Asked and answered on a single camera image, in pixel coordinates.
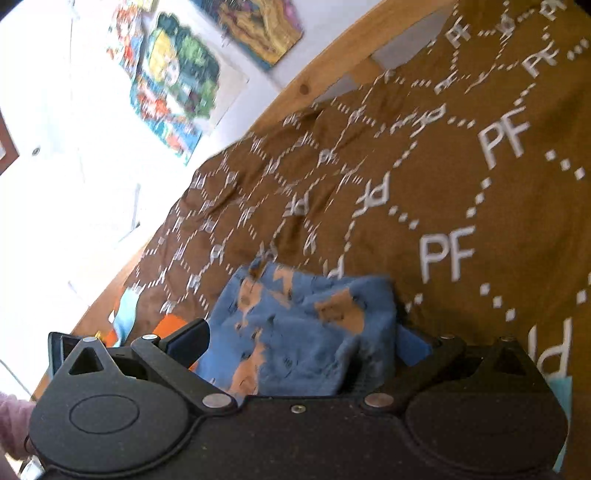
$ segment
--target metal rivet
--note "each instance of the metal rivet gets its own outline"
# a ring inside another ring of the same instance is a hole
[[[304,413],[306,411],[306,407],[303,405],[294,405],[291,408],[292,413]]]
[[[372,408],[386,408],[394,403],[394,399],[387,393],[371,393],[365,397],[365,404]]]
[[[232,397],[225,393],[212,393],[203,399],[207,408],[225,408],[232,404]]]

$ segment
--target patterned bedding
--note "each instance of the patterned bedding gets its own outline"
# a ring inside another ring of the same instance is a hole
[[[422,330],[514,335],[588,394],[590,41],[571,2],[461,2],[405,66],[205,162],[127,281],[130,338],[263,253],[387,275]]]

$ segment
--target wooden bed frame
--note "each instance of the wooden bed frame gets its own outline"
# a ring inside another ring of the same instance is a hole
[[[424,17],[439,9],[450,8],[453,1],[382,0],[312,60],[277,96],[251,130],[259,131],[274,125],[289,114],[309,106],[347,73],[358,85],[373,82],[383,72],[383,68],[371,55]],[[72,331],[73,335],[93,336],[96,332],[111,330],[108,319],[113,305],[144,248],[145,245],[88,308]],[[47,383],[45,374],[35,390],[35,398],[39,398]]]

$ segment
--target colorful poster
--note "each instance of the colorful poster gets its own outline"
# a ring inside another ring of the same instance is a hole
[[[179,112],[210,132],[244,89],[246,77],[171,13],[157,15],[146,44],[143,73]]]
[[[269,70],[301,38],[291,0],[191,0]]]
[[[109,26],[107,54],[123,67],[132,80],[138,70],[143,41],[141,8],[131,0],[123,0]]]
[[[202,131],[185,116],[160,84],[140,72],[131,86],[131,106],[150,130],[186,165]]]

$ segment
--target black mount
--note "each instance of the black mount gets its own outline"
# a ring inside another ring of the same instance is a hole
[[[377,402],[247,397],[241,407],[187,370],[208,344],[202,320],[125,348],[79,341],[31,419],[44,479],[555,478],[567,420],[512,339],[443,340]]]

